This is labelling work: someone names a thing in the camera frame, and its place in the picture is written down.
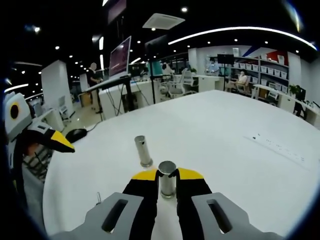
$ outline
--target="computer mouse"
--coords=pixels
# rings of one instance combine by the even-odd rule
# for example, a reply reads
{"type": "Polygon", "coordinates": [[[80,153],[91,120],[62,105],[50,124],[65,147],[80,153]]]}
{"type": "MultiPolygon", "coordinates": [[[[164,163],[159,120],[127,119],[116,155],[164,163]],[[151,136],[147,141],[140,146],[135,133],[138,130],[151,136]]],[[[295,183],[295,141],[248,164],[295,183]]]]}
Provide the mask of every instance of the computer mouse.
{"type": "Polygon", "coordinates": [[[78,141],[79,139],[82,139],[85,136],[87,136],[87,133],[88,133],[88,131],[84,128],[73,129],[65,135],[65,138],[70,143],[74,143],[74,142],[78,141]]]}

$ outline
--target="white round table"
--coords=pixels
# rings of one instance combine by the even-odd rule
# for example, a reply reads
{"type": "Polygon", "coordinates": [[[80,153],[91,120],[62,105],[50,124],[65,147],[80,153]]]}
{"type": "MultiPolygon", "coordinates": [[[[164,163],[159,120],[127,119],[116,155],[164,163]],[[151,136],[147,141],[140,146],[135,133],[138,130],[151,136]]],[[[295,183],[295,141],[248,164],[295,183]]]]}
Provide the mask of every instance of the white round table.
{"type": "MultiPolygon", "coordinates": [[[[81,225],[97,192],[102,199],[121,193],[143,171],[138,135],[146,136],[154,167],[170,160],[198,171],[263,232],[286,236],[318,191],[320,131],[274,106],[213,90],[111,118],[74,143],[75,153],[55,152],[43,192],[49,235],[81,225]],[[303,155],[307,168],[247,138],[257,133],[303,155]]],[[[182,240],[176,205],[159,195],[153,240],[182,240]]]]}

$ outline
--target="power strip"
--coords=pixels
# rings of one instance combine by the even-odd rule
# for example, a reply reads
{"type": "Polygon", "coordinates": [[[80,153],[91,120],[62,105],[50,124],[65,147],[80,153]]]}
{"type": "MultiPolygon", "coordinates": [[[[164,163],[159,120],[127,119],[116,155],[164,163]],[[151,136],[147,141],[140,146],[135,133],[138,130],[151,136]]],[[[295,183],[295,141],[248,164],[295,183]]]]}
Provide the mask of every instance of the power strip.
{"type": "Polygon", "coordinates": [[[271,151],[276,152],[277,154],[294,161],[296,164],[300,165],[301,167],[309,170],[307,159],[305,159],[300,154],[292,151],[291,149],[285,147],[284,145],[273,141],[269,137],[265,137],[259,133],[252,134],[248,136],[244,136],[244,138],[249,139],[263,147],[266,147],[267,149],[270,149],[271,151]]]}

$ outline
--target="air conditioning vent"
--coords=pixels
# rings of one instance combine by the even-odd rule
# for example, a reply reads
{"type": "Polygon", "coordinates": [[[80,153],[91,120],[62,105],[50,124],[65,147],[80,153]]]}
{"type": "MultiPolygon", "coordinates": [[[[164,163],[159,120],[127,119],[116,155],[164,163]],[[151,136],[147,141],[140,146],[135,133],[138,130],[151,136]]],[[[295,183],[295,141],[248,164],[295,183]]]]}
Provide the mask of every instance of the air conditioning vent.
{"type": "Polygon", "coordinates": [[[169,30],[184,21],[185,19],[179,18],[176,16],[170,16],[170,15],[165,15],[161,13],[154,13],[148,19],[148,21],[146,21],[146,23],[143,25],[142,28],[144,29],[155,28],[155,29],[169,30]]]}

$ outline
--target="silver cylinder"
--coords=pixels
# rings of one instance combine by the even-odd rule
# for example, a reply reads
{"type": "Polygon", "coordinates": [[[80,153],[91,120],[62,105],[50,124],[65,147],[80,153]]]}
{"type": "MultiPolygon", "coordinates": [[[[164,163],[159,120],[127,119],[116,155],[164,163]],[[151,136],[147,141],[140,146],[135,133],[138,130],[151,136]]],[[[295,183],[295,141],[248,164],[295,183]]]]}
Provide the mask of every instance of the silver cylinder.
{"type": "Polygon", "coordinates": [[[159,172],[163,174],[160,177],[160,193],[164,198],[173,198],[176,195],[176,177],[169,177],[177,166],[172,161],[163,161],[159,164],[159,172]]]}
{"type": "Polygon", "coordinates": [[[136,149],[139,153],[140,164],[142,167],[147,168],[153,164],[153,161],[149,155],[146,137],[145,136],[136,136],[134,138],[136,149]]]}

